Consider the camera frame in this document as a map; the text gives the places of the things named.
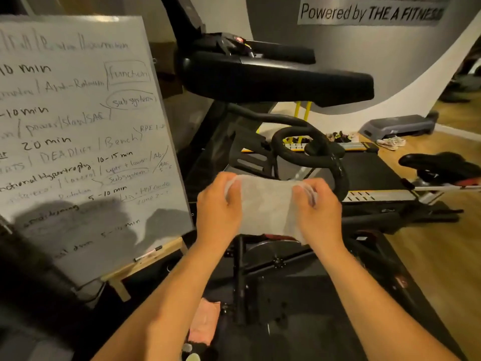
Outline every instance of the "white sneaker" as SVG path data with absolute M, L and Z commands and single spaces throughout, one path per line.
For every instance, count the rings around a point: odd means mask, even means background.
M 378 139 L 376 140 L 376 144 L 390 151 L 397 151 L 397 149 L 399 148 L 399 146 L 393 141 L 392 138 Z
M 399 147 L 404 147 L 406 145 L 406 139 L 404 139 L 404 138 L 395 136 L 395 137 L 392 137 L 392 138 L 389 138 L 389 139 L 391 139 L 394 142 L 394 144 L 399 146 Z

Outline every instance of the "bike seat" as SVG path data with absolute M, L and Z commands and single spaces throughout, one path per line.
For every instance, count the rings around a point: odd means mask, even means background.
M 162 0 L 177 40 L 175 71 L 190 92 L 228 103 L 312 101 L 321 107 L 374 98 L 366 73 L 319 70 L 314 51 L 204 32 L 190 0 Z
M 477 181 L 471 179 L 481 177 L 481 168 L 477 164 L 467 162 L 453 152 L 406 154 L 399 159 L 399 164 L 417 170 L 421 179 L 433 185 L 448 183 L 466 186 Z

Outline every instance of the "wooden easel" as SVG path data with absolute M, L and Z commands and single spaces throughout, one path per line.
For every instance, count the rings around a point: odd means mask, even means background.
M 177 250 L 180 250 L 182 252 L 182 255 L 185 255 L 187 253 L 187 246 L 185 245 L 182 237 L 179 237 L 167 243 L 165 246 L 163 246 L 158 251 L 155 251 L 153 254 L 148 255 L 147 257 L 144 257 L 137 262 L 132 262 L 131 264 L 126 265 L 107 275 L 104 275 L 100 279 L 104 282 L 108 282 L 109 285 L 112 286 L 115 291 L 117 291 L 117 294 L 122 299 L 122 301 L 128 301 L 130 300 L 130 294 L 127 289 L 125 289 L 122 280 L 128 278 L 134 273 L 139 272 L 147 266 L 152 265 L 158 260 L 176 252 Z

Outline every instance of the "whiteboard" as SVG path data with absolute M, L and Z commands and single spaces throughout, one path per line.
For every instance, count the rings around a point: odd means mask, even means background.
M 141 17 L 0 23 L 0 213 L 83 285 L 192 230 Z

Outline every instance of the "white cloth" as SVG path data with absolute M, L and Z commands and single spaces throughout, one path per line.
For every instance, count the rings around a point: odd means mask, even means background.
M 297 226 L 297 206 L 292 199 L 292 187 L 301 186 L 314 206 L 317 193 L 302 181 L 279 181 L 251 175 L 237 175 L 227 182 L 225 195 L 231 185 L 241 181 L 242 223 L 238 234 L 275 234 L 305 240 Z

